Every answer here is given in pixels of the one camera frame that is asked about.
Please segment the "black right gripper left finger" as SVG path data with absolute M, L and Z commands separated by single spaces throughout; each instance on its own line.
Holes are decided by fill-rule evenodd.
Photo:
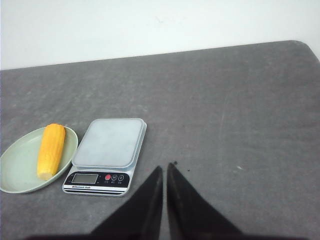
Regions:
M 131 198 L 90 234 L 95 240 L 157 240 L 163 210 L 163 170 L 157 166 Z

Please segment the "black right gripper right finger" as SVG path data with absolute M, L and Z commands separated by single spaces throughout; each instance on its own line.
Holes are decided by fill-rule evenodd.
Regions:
M 243 232 L 215 210 L 177 167 L 167 168 L 167 210 L 172 240 L 238 240 Z

